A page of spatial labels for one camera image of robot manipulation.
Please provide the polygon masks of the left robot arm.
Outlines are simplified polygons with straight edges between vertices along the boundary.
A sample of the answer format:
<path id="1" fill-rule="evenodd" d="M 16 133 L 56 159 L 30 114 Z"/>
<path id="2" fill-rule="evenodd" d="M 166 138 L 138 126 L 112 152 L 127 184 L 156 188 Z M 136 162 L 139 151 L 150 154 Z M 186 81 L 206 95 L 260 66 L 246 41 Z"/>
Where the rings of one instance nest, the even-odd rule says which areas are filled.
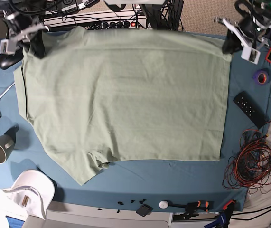
<path id="1" fill-rule="evenodd" d="M 232 22 L 228 18 L 216 17 L 214 22 L 224 25 L 227 34 L 222 46 L 224 54 L 249 51 L 253 61 L 258 50 L 271 43 L 271 0 L 237 0 L 235 10 L 241 20 Z"/>

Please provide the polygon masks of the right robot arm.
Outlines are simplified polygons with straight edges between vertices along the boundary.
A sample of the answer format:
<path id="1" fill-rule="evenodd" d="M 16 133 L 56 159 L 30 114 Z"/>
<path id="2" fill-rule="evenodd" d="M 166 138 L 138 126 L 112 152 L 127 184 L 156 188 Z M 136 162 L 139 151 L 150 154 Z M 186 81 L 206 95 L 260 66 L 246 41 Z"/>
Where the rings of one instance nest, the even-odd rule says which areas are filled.
<path id="1" fill-rule="evenodd" d="M 42 41 L 42 31 L 50 31 L 49 27 L 40 21 L 36 13 L 18 9 L 12 0 L 0 0 L 0 11 L 8 25 L 9 37 L 0 43 L 0 53 L 14 55 L 18 46 L 30 48 L 38 58 L 45 56 L 45 46 Z"/>

